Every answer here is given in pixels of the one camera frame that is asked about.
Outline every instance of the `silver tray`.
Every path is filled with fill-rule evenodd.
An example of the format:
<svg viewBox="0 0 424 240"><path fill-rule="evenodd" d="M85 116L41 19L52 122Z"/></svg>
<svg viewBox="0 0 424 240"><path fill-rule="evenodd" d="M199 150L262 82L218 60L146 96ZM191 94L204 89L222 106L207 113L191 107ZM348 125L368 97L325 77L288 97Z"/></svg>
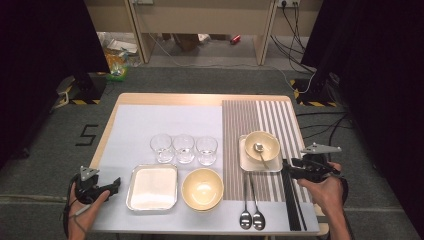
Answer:
<svg viewBox="0 0 424 240"><path fill-rule="evenodd" d="M177 167L172 164L139 165L134 168L127 195L133 211L168 210L177 202Z"/></svg>

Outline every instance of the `person's hand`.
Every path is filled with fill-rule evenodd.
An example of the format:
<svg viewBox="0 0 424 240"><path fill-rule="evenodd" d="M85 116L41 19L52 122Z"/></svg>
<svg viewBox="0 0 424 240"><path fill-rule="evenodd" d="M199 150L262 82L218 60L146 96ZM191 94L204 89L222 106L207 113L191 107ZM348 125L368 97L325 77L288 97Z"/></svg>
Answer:
<svg viewBox="0 0 424 240"><path fill-rule="evenodd" d="M330 166L341 171L340 164L329 162ZM343 186L336 177L328 177L321 183L313 183L306 179L299 179L297 183L309 190L313 201L318 204L323 213L328 215L332 211L343 210Z"/></svg>
<svg viewBox="0 0 424 240"><path fill-rule="evenodd" d="M340 164L331 162L329 162L329 164L339 171L342 170ZM331 239L350 239L346 219L344 217L343 186L340 179L328 177L320 183L299 179L297 183L309 190L312 195L312 200L321 207L322 212L328 217Z"/></svg>
<svg viewBox="0 0 424 240"><path fill-rule="evenodd" d="M103 202L106 201L109 194L109 190L104 191L87 210L85 210L79 215L75 215L78 211L80 211L87 205L82 204L77 200L77 198L75 197L75 183L72 184L71 195L69 200L71 209L69 211L68 239L85 239L85 234L88 230L90 230L91 226L94 223L94 220L97 217L100 207L102 206Z"/></svg>

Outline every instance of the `glass cup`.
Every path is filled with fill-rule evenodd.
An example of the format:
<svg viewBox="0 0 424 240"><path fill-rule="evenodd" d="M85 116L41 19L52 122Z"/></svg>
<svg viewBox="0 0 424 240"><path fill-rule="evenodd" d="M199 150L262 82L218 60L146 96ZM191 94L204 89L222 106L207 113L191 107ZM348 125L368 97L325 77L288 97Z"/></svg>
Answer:
<svg viewBox="0 0 424 240"><path fill-rule="evenodd" d="M168 134L158 134L150 140L150 148L155 152L156 160L167 163L174 157L172 149L172 138Z"/></svg>
<svg viewBox="0 0 424 240"><path fill-rule="evenodd" d="M194 138L187 134L180 134L174 138L172 145L178 162L187 164L194 159Z"/></svg>
<svg viewBox="0 0 424 240"><path fill-rule="evenodd" d="M216 160L218 142L213 137L201 137L196 141L196 149L199 153L197 159L204 166L212 165Z"/></svg>

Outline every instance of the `red object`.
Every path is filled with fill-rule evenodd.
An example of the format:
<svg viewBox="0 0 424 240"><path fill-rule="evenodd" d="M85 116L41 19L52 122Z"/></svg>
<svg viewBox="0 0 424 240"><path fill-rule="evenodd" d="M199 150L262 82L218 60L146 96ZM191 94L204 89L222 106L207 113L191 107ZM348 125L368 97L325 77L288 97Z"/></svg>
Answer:
<svg viewBox="0 0 424 240"><path fill-rule="evenodd" d="M237 35L233 39L230 40L231 45L235 45L238 42L240 42L240 35Z"/></svg>

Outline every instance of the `gray carpet floor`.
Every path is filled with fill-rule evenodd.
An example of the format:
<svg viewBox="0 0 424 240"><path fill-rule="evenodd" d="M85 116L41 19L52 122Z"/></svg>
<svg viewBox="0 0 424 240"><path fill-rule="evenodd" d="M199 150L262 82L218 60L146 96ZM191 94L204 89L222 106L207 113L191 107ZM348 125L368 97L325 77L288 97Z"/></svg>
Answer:
<svg viewBox="0 0 424 240"><path fill-rule="evenodd" d="M294 71L287 79L308 78ZM130 68L123 82L108 83L98 105L66 105L44 122L30 146L27 159L11 160L0 171L0 239L65 239L61 221L63 199L70 178L80 166L88 166L119 94L124 92L178 92L222 94L287 95L293 100L305 145L329 144L328 125L338 121L346 107L306 107L295 103L293 91L276 70L230 70L193 68ZM81 138L96 135L93 144ZM386 180L373 168L352 119L347 116L331 138L342 147L332 161L343 165L350 192L345 211L356 239L419 239ZM41 200L23 198L36 195ZM90 233L88 239L248 239L236 236L140 236L135 234ZM276 237L276 239L315 239Z"/></svg>

